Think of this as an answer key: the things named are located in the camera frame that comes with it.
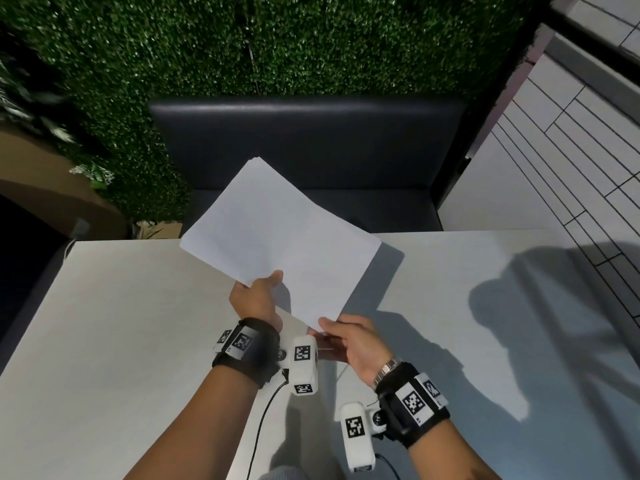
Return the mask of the person's right hand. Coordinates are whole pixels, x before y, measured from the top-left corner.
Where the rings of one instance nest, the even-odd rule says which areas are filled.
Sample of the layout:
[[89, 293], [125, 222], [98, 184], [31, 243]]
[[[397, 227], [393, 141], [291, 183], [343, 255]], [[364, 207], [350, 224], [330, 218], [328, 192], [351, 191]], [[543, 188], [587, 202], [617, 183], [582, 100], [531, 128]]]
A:
[[372, 380], [380, 368], [391, 357], [395, 357], [380, 338], [372, 321], [366, 317], [356, 315], [355, 330], [348, 338], [327, 337], [318, 327], [319, 330], [308, 328], [307, 334], [315, 337], [319, 358], [347, 363], [368, 387], [372, 386]]

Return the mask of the white paper sheet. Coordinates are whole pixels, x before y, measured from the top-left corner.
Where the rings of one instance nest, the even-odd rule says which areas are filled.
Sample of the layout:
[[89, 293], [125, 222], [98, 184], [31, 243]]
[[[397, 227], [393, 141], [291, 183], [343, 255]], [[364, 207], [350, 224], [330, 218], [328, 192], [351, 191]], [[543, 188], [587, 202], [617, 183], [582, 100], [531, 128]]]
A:
[[181, 249], [246, 286], [275, 270], [278, 307], [310, 328], [336, 320], [381, 240], [321, 208], [252, 158], [180, 240]]

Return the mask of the person's left hand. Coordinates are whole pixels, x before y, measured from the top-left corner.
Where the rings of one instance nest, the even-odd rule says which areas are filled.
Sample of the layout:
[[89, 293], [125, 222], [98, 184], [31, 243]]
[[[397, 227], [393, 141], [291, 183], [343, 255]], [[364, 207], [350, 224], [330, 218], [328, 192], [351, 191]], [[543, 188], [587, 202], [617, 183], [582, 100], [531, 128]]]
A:
[[240, 282], [235, 282], [229, 302], [240, 319], [255, 318], [272, 325], [277, 332], [281, 332], [283, 322], [276, 313], [275, 300], [271, 295], [254, 293], [254, 282], [247, 287]]

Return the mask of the dark leather bench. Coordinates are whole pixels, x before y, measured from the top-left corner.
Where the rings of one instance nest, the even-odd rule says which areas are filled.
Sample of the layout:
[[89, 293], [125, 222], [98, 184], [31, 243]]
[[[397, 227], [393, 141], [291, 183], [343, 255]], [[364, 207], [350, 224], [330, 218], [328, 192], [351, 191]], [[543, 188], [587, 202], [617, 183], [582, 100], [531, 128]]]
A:
[[431, 188], [465, 104], [427, 96], [216, 96], [149, 101], [191, 188], [181, 234], [260, 157], [311, 201], [370, 233], [441, 232]]

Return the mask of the brown counter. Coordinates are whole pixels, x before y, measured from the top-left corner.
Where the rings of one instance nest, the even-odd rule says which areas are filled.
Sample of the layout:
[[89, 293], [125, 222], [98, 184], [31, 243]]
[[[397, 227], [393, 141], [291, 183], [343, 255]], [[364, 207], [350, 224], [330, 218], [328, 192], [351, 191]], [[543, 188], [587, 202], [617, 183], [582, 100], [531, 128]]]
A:
[[122, 213], [71, 169], [51, 145], [0, 122], [0, 195], [68, 238], [126, 238], [129, 227]]

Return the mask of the black wristband with marker tags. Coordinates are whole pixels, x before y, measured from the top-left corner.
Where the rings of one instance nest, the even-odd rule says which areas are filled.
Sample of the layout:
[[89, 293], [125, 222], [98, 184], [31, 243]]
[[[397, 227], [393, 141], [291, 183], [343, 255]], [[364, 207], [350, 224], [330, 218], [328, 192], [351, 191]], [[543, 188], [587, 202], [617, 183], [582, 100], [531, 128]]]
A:
[[379, 380], [375, 392], [387, 417], [386, 435], [406, 449], [451, 418], [440, 389], [411, 363], [399, 362]]
[[239, 320], [222, 332], [214, 346], [212, 368], [226, 366], [240, 372], [259, 389], [279, 371], [280, 335], [268, 322], [255, 317]]

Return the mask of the person's left forearm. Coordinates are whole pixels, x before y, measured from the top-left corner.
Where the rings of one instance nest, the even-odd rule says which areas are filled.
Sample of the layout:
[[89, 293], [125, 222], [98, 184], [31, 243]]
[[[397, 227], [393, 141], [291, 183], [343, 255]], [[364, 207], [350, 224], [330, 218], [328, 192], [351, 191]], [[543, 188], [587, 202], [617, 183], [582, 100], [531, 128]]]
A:
[[212, 368], [124, 480], [226, 480], [258, 391], [242, 373]]

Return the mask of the leafy plant with white flowers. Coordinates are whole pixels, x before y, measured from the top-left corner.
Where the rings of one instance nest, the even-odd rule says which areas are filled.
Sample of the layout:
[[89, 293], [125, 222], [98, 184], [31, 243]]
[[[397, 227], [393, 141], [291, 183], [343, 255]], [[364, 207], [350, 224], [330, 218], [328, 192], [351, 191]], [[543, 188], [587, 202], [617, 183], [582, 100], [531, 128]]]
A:
[[57, 75], [37, 55], [12, 54], [0, 48], [0, 121], [8, 121], [31, 136], [84, 154], [72, 174], [82, 175], [94, 190], [106, 190], [114, 173], [99, 160], [106, 149], [90, 135], [82, 117], [57, 85]]

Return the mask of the artificial green hedge panel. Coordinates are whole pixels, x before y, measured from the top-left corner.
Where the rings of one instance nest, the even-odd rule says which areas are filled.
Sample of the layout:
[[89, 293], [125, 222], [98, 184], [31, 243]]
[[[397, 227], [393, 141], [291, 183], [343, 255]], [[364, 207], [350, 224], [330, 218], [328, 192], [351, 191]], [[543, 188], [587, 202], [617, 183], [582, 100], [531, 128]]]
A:
[[159, 96], [446, 95], [475, 109], [552, 0], [0, 0], [43, 63], [53, 122], [133, 221], [182, 221], [188, 185], [148, 110]]

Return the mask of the silver wristwatch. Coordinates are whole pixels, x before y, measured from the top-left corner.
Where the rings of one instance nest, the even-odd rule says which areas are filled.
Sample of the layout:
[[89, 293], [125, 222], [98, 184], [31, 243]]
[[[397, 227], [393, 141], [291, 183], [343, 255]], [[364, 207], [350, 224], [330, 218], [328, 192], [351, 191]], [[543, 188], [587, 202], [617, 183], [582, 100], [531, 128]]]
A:
[[394, 370], [396, 370], [396, 368], [398, 368], [398, 366], [400, 366], [400, 364], [402, 364], [402, 359], [400, 358], [395, 358], [395, 357], [391, 357], [391, 359], [389, 359], [389, 361], [387, 361], [378, 371], [378, 373], [375, 375], [374, 379], [372, 380], [372, 389], [376, 390], [377, 387], [380, 385], [380, 382], [382, 382], [382, 380], [384, 380], [384, 378], [386, 378], [389, 374], [391, 374], [391, 372], [393, 372]]

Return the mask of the person's right forearm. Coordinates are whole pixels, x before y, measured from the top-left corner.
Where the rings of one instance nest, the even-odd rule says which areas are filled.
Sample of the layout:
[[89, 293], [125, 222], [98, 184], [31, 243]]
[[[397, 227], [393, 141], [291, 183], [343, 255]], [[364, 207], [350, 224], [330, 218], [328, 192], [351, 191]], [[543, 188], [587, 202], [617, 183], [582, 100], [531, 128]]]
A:
[[444, 420], [408, 448], [420, 480], [502, 480]]

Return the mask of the brown cardboard piece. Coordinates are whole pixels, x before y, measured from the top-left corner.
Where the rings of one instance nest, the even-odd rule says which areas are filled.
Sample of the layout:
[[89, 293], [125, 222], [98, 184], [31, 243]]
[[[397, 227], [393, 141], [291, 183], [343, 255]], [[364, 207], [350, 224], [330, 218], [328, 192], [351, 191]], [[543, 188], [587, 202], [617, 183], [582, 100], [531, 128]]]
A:
[[137, 240], [178, 239], [182, 231], [182, 223], [139, 221], [133, 225], [132, 229], [132, 238]]

